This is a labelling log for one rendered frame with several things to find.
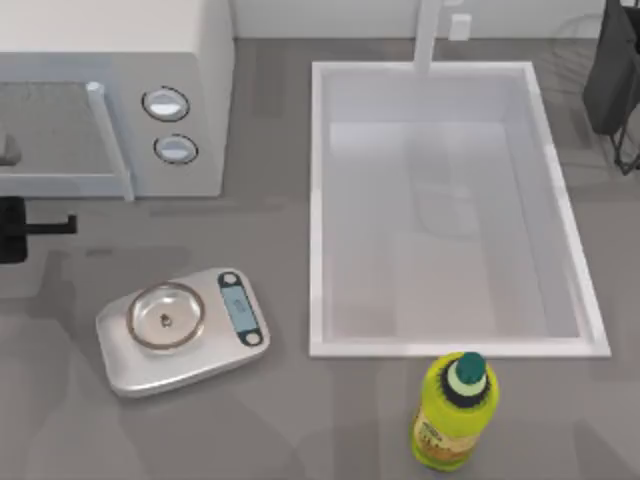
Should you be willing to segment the white wall socket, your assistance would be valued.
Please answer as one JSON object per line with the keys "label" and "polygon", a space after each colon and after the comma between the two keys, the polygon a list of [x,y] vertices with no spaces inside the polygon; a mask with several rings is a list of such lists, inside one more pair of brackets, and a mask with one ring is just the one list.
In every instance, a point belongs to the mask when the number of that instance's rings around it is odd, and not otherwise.
{"label": "white wall socket", "polygon": [[450,41],[467,41],[471,36],[472,16],[470,14],[453,14],[448,34]]}

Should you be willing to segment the large microwave oven knob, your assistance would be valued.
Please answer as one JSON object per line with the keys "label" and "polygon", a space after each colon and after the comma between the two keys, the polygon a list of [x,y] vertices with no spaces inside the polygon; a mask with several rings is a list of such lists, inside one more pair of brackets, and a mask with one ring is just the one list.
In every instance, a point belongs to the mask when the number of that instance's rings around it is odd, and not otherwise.
{"label": "large microwave oven knob", "polygon": [[142,107],[155,120],[178,122],[190,111],[188,98],[180,91],[163,86],[142,96]]}

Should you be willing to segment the silver kitchen scale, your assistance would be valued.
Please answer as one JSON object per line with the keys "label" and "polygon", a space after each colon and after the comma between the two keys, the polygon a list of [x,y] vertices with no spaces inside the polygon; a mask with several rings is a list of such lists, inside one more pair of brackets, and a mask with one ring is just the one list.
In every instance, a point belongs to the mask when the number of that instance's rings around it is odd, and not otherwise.
{"label": "silver kitchen scale", "polygon": [[111,389],[125,398],[175,390],[256,360],[271,335],[248,278],[210,268],[107,304],[95,320]]}

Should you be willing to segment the pale microwave oven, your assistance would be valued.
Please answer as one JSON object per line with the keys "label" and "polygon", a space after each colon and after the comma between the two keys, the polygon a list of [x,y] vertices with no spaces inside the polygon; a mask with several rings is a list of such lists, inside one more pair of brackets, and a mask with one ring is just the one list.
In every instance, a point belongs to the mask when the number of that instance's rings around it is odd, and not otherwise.
{"label": "pale microwave oven", "polygon": [[[90,81],[106,88],[135,199],[219,195],[234,56],[228,0],[0,0],[0,196],[124,199]],[[178,122],[142,107],[163,86],[189,100]],[[156,156],[175,134],[198,146],[193,162]]]}

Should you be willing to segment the tall white tap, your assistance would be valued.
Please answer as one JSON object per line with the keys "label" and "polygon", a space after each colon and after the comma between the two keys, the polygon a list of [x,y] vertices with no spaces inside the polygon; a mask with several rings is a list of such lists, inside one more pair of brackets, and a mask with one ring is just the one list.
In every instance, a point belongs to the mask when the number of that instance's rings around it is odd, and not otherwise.
{"label": "tall white tap", "polygon": [[416,19],[413,67],[427,74],[433,58],[442,0],[420,0]]}

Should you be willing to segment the white sink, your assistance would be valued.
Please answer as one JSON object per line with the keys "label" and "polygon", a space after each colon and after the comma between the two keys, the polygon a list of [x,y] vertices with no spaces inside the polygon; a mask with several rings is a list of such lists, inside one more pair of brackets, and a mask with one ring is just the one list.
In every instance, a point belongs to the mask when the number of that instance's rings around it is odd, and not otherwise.
{"label": "white sink", "polygon": [[608,357],[529,62],[312,66],[314,357]]}

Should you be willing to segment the yellow-green bottle with green cap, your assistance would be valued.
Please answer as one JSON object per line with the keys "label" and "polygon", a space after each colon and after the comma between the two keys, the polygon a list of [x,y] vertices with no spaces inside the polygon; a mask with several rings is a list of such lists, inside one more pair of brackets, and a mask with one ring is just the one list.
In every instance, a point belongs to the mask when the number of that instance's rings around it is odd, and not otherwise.
{"label": "yellow-green bottle with green cap", "polygon": [[414,457],[441,472],[471,457],[500,401],[496,374],[477,352],[437,358],[423,377],[409,437]]}

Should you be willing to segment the small microwave oven knob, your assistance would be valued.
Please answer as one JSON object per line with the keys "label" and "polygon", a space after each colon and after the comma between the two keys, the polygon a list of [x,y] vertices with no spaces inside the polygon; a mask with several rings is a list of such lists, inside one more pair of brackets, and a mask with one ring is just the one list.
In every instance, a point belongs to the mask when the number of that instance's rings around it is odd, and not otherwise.
{"label": "small microwave oven knob", "polygon": [[154,142],[156,156],[165,163],[186,165],[193,162],[199,154],[198,146],[184,135],[169,135]]}

